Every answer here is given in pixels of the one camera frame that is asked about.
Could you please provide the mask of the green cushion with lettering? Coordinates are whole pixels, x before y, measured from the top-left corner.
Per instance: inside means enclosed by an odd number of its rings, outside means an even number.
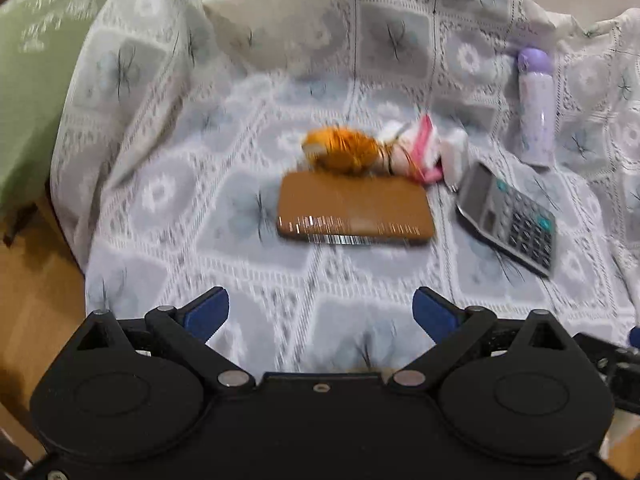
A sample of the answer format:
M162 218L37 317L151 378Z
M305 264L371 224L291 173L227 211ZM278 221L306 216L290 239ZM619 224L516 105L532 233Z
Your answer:
M1 6L1 213L36 200L70 78L106 0L8 0Z

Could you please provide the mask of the purple water bottle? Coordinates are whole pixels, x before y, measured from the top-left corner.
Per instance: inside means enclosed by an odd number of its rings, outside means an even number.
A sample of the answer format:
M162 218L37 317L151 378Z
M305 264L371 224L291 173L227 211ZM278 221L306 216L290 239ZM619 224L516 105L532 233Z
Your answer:
M553 165L555 96L553 64L547 52L525 48L518 52L520 133L515 151L524 164Z

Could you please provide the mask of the grey desk calculator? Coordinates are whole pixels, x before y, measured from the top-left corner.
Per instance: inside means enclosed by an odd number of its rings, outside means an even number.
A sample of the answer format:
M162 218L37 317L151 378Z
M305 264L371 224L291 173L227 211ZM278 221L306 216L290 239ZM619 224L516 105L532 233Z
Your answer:
M474 162L459 188L457 211L481 240L530 272L550 278L556 221L549 209Z

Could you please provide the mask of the brown leather wallet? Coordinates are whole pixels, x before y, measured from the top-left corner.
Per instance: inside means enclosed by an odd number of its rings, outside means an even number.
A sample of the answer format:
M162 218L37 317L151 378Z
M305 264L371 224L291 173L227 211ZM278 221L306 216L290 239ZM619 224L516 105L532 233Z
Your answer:
M276 225L283 237L340 245L423 245L435 235L421 185L403 177L319 171L283 177Z

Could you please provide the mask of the orange pumpkin pouch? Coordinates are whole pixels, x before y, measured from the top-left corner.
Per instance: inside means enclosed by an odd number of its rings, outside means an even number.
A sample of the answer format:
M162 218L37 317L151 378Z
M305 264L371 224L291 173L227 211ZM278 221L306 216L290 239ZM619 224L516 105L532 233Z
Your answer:
M359 176L383 158L382 145L367 134L343 127L311 130L302 142L306 162L314 170Z

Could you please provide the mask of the small white tube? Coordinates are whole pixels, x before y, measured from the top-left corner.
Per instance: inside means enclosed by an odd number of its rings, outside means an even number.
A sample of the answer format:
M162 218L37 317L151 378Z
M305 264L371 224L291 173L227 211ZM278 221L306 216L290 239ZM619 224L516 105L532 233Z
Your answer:
M469 167L469 136L464 129L454 128L440 139L439 147L444 182L457 192Z

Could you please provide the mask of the floral lace cloth cover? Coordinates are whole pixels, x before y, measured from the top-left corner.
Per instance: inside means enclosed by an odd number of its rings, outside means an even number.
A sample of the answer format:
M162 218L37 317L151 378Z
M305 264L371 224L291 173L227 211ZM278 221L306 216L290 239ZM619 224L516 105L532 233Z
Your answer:
M532 0L107 0L51 165L88 311L214 286L254 375L391 370L422 286L624 344L639 11Z

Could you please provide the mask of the pink and white cloth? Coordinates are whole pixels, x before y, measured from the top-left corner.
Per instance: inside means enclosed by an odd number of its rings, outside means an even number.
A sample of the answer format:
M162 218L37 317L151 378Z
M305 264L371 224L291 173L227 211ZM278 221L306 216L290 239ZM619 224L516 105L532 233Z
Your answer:
M439 134L430 115L413 122L392 120L376 136L381 145L378 166L390 176L405 177L420 185L442 180Z

